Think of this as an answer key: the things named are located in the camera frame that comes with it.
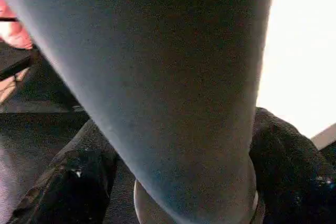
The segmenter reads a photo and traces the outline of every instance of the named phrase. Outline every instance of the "bright background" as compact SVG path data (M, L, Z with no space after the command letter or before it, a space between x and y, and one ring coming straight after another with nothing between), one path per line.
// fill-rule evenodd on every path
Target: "bright background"
M336 123L336 0L273 0L258 106L313 137Z

